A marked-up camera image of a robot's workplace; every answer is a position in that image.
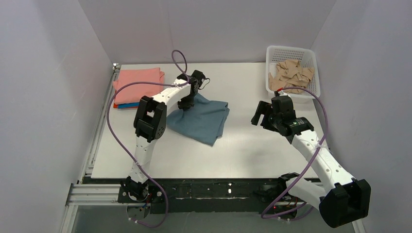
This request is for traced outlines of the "grey-blue t shirt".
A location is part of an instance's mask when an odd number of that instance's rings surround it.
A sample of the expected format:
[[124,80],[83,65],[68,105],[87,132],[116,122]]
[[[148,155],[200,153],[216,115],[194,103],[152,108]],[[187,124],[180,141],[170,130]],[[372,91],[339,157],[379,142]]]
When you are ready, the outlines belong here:
[[167,116],[167,126],[182,136],[213,146],[223,135],[224,124],[229,115],[228,102],[208,100],[201,94],[194,97],[190,109],[175,110]]

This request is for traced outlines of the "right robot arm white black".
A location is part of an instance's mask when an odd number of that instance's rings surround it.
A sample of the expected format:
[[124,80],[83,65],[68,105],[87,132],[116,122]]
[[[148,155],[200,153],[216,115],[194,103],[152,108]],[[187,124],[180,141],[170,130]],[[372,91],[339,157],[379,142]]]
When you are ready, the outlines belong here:
[[264,209],[263,219],[269,218],[267,212],[285,195],[317,209],[332,228],[368,216],[370,184],[356,179],[322,146],[324,138],[318,138],[307,118],[296,116],[291,97],[278,95],[270,102],[260,101],[251,123],[285,137],[308,163],[301,173],[279,177],[281,193]]

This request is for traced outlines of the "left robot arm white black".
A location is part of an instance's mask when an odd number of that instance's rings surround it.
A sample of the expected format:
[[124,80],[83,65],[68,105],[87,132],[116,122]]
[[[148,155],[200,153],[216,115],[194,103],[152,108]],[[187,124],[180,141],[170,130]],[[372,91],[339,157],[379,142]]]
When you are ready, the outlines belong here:
[[136,148],[134,164],[125,181],[121,182],[124,195],[133,201],[143,202],[149,195],[148,177],[154,147],[166,129],[167,114],[177,104],[181,110],[194,106],[194,97],[207,80],[203,72],[195,70],[190,76],[179,75],[171,87],[160,93],[140,99],[134,119]]

